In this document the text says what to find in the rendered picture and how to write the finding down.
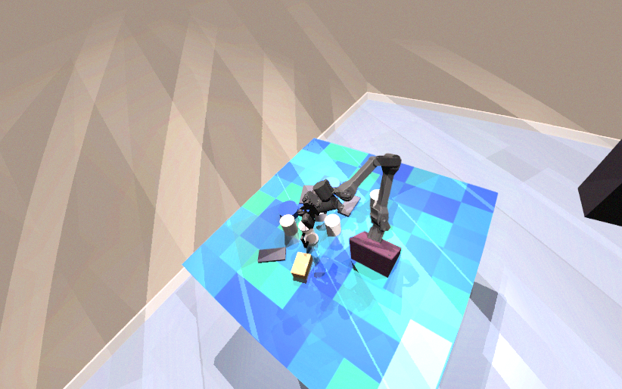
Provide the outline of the orange and brown block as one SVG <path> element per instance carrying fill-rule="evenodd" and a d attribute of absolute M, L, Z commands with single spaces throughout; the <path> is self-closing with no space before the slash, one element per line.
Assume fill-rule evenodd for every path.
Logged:
<path fill-rule="evenodd" d="M 294 264 L 291 269 L 291 275 L 301 279 L 306 279 L 309 274 L 313 257 L 311 254 L 297 252 Z"/>

